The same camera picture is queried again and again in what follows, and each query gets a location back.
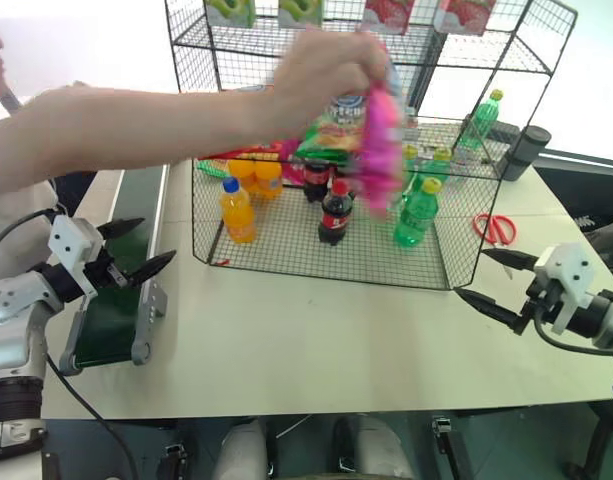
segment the tabletop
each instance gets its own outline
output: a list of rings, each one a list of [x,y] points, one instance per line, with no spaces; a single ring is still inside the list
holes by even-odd
[[[528,328],[521,337],[453,292],[365,285],[209,267],[191,246],[191,165],[171,170],[160,274],[168,313],[153,358],[90,368],[73,386],[107,418],[452,410],[610,398],[613,359],[557,350]],[[513,248],[539,255],[581,242],[592,291],[613,277],[562,205],[530,168],[501,186],[494,213],[513,219]],[[482,256],[471,288],[519,310],[530,272],[510,280]],[[76,305],[47,329],[62,352]],[[562,341],[588,345],[564,334]],[[88,418],[47,373],[44,418]]]

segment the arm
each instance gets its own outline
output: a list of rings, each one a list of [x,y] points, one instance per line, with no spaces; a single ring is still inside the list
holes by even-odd
[[[294,137],[331,98],[381,81],[387,61],[368,34],[307,31],[264,92],[48,92],[0,121],[0,192],[73,171],[142,168]]]

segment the blue bottle cap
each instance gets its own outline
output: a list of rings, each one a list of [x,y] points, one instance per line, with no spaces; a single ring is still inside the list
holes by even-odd
[[[235,177],[227,177],[222,180],[222,185],[224,186],[224,191],[226,193],[235,193],[239,190],[239,182]]]

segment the wire basket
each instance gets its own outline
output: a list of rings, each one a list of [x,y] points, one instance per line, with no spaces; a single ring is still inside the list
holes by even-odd
[[[355,31],[364,3],[325,2],[322,27]],[[499,72],[544,75],[545,91],[577,16],[555,0],[498,0],[483,36],[445,35],[432,28],[437,3],[417,0],[405,35],[380,35],[402,80],[404,98],[416,110],[436,67],[490,72],[473,97],[471,114]],[[278,27],[277,0],[256,2],[253,28],[209,25],[201,0],[167,0],[166,7],[181,92],[268,83],[296,34],[294,29]],[[527,123],[543,91],[533,102]],[[440,146],[455,150],[467,121],[420,118],[421,135],[415,145],[422,156],[432,156]],[[361,199],[355,200],[343,241],[335,247],[320,243],[321,205],[309,204],[301,188],[293,185],[285,185],[281,196],[271,202],[253,198],[257,239],[252,244],[235,244],[221,221],[219,179],[193,165],[193,253],[203,262],[226,268],[437,290],[467,285],[482,248],[472,219],[492,211],[502,173],[495,165],[510,146],[495,133],[483,144],[474,161],[451,165],[438,196],[440,210],[434,225],[412,249],[393,241],[396,214],[378,221]],[[423,163],[418,169],[433,173]]]

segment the hand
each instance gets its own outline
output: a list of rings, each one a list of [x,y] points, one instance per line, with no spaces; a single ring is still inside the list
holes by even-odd
[[[275,70],[274,88],[262,93],[272,140],[300,136],[334,97],[364,93],[385,80],[388,55],[368,33],[307,30]]]

